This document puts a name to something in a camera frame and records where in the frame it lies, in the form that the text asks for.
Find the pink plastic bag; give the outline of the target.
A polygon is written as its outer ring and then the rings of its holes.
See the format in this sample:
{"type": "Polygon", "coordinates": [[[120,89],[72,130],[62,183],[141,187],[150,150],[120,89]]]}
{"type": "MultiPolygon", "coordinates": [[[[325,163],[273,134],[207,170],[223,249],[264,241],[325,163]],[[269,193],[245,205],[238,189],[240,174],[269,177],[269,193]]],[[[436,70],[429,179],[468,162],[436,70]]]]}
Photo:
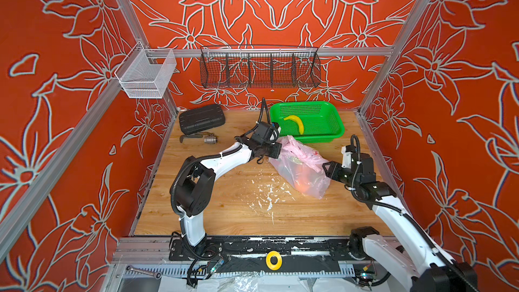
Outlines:
{"type": "Polygon", "coordinates": [[[331,184],[322,167],[328,160],[291,135],[280,137],[277,143],[281,144],[279,157],[269,158],[269,162],[278,174],[296,191],[322,199],[331,184]]]}

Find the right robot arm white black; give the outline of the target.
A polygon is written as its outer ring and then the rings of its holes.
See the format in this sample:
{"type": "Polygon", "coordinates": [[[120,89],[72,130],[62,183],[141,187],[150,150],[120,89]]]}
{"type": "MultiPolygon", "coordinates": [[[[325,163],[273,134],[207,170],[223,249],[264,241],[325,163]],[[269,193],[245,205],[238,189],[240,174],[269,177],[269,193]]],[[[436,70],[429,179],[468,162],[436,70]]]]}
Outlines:
{"type": "Polygon", "coordinates": [[[377,181],[368,154],[345,152],[342,163],[327,162],[322,169],[373,211],[398,240],[399,246],[393,247],[372,227],[350,233],[348,252],[355,259],[378,262],[387,272],[382,283],[394,278],[405,291],[477,291],[478,278],[472,266],[457,262],[434,242],[405,210],[397,193],[377,181]]]}

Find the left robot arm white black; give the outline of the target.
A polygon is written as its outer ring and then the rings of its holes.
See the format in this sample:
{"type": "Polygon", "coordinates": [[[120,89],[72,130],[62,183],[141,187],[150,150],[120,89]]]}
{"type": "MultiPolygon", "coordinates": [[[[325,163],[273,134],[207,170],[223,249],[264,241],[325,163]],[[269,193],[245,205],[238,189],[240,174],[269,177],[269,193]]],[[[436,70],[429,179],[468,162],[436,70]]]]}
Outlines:
{"type": "Polygon", "coordinates": [[[228,149],[218,154],[190,156],[184,161],[170,188],[170,203],[179,217],[182,240],[188,246],[197,247],[206,237],[204,210],[215,182],[252,160],[277,159],[282,147],[278,142],[280,128],[277,122],[258,121],[250,131],[236,136],[228,149]]]}

